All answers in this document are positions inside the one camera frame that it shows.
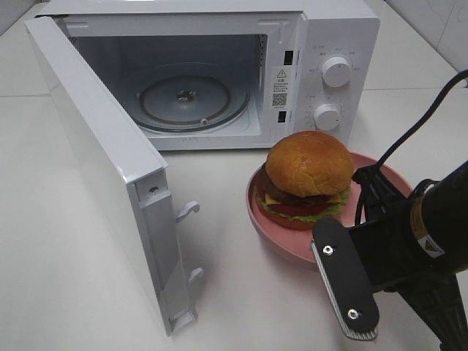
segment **white microwave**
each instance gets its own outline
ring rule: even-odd
[[[195,318],[164,150],[350,134],[379,28],[362,0],[52,0],[26,21],[83,177],[167,334]]]

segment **table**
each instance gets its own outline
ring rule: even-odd
[[[455,72],[430,50],[422,62],[412,51],[389,63],[385,48],[422,50],[423,42],[386,4],[373,5],[385,15],[383,39],[348,146],[379,157]],[[388,18],[400,23],[403,29],[393,31],[403,37],[386,44]],[[406,42],[411,38],[419,44]],[[198,320],[167,338],[80,177],[20,23],[0,37],[0,53],[2,350],[439,349],[410,307],[383,292],[375,295],[378,339],[346,339],[319,275],[263,246],[247,215],[245,190],[265,150],[163,153],[176,208],[189,200],[201,207],[178,226],[186,270],[203,266],[206,271],[195,287]],[[416,72],[421,80],[398,78],[402,65],[412,66],[405,73]],[[414,186],[425,177],[441,178],[465,161],[467,100],[466,89],[452,91],[388,164]],[[468,275],[458,277],[467,307]]]

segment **qr code sticker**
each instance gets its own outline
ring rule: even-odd
[[[273,106],[286,106],[287,94],[273,94]]]

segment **open microwave door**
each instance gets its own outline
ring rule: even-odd
[[[56,22],[26,27],[83,178],[170,335],[195,318],[188,285],[203,271],[184,273],[176,223],[198,204],[174,212],[166,162]]]

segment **screw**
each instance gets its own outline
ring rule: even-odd
[[[330,245],[324,246],[323,253],[327,256],[331,256],[331,254],[333,254],[333,247],[331,247]]]
[[[351,309],[348,311],[348,318],[351,320],[356,320],[359,318],[359,312],[356,311],[355,309]]]

